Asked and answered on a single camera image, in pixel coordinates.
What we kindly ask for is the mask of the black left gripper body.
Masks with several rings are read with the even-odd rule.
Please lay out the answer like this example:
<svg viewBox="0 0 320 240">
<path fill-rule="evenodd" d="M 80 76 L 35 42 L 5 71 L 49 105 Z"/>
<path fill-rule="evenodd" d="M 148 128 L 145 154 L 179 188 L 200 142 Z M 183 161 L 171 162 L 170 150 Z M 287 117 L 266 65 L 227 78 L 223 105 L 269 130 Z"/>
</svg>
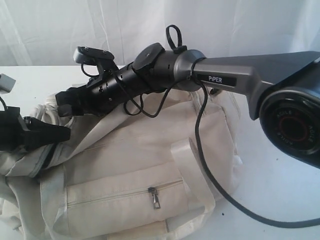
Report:
<svg viewBox="0 0 320 240">
<path fill-rule="evenodd" d="M 0 150 L 14 151 L 24 147 L 23 119 L 20 108 L 8 106 L 0 111 Z"/>
</svg>

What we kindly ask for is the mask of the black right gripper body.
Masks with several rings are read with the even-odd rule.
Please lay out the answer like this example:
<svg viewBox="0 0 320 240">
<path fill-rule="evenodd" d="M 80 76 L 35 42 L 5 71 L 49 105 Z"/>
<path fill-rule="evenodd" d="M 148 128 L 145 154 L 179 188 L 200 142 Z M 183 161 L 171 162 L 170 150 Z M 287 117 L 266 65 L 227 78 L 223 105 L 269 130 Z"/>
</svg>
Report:
<svg viewBox="0 0 320 240">
<path fill-rule="evenodd" d="M 107 115 L 140 95 L 140 74 L 131 65 L 119 69 L 114 63 L 99 63 L 97 70 L 87 84 L 55 95 L 60 117 Z"/>
</svg>

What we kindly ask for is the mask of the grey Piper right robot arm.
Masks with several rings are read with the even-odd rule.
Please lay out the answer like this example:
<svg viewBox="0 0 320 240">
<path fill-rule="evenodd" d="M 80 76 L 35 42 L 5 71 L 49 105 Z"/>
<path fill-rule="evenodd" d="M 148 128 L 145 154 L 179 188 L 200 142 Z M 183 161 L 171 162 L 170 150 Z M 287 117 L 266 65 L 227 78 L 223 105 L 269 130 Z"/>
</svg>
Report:
<svg viewBox="0 0 320 240">
<path fill-rule="evenodd" d="M 78 47 L 74 60 L 96 66 L 86 85 L 56 95 L 61 117 L 105 115 L 139 95 L 169 88 L 194 92 L 201 85 L 246 97 L 249 116 L 259 120 L 267 138 L 283 153 L 314 167 L 320 165 L 320 54 L 281 54 L 207 58 L 195 49 L 145 48 L 117 68 L 113 56 Z"/>
</svg>

